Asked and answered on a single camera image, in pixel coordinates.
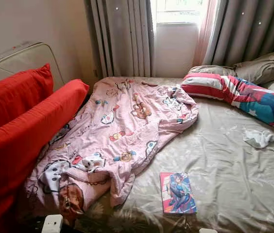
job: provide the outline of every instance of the gray curtain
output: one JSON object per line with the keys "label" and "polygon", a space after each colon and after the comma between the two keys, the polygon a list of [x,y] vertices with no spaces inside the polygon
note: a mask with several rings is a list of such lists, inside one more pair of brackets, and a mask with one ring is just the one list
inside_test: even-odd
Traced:
{"label": "gray curtain", "polygon": [[90,0],[102,76],[151,76],[150,1]]}
{"label": "gray curtain", "polygon": [[204,65],[231,66],[274,51],[274,0],[220,0]]}

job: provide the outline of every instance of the book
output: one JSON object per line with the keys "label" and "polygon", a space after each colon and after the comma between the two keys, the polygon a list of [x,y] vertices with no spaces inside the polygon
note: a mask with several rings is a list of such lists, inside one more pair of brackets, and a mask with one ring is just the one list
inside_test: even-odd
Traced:
{"label": "book", "polygon": [[161,172],[161,198],[165,214],[197,212],[186,172]]}

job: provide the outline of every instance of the gray bed sheet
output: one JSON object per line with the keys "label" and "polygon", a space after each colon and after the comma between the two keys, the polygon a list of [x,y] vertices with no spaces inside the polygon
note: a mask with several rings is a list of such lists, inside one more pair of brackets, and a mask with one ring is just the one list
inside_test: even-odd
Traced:
{"label": "gray bed sheet", "polygon": [[[175,85],[182,79],[142,78]],[[227,103],[194,98],[197,122],[169,142],[135,180],[126,202],[110,207],[106,193],[78,219],[83,232],[274,233],[274,143],[258,150],[246,144],[245,130],[268,126]],[[196,215],[164,215],[160,172],[186,171]]]}

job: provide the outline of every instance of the comforter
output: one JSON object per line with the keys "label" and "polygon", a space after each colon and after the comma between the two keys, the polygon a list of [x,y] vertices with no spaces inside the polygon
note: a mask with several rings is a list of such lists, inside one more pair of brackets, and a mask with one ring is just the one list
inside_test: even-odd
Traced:
{"label": "comforter", "polygon": [[111,206],[122,204],[135,176],[197,115],[197,104],[179,86],[99,81],[87,104],[42,151],[25,183],[22,213],[60,213],[73,225],[109,188]]}

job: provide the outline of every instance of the white wall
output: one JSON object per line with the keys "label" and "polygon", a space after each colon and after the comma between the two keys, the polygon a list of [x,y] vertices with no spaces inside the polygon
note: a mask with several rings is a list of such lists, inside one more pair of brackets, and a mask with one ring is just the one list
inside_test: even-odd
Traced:
{"label": "white wall", "polygon": [[197,25],[158,24],[156,33],[156,77],[183,78],[192,67]]}
{"label": "white wall", "polygon": [[24,41],[49,44],[65,82],[98,80],[83,0],[0,0],[0,53]]}

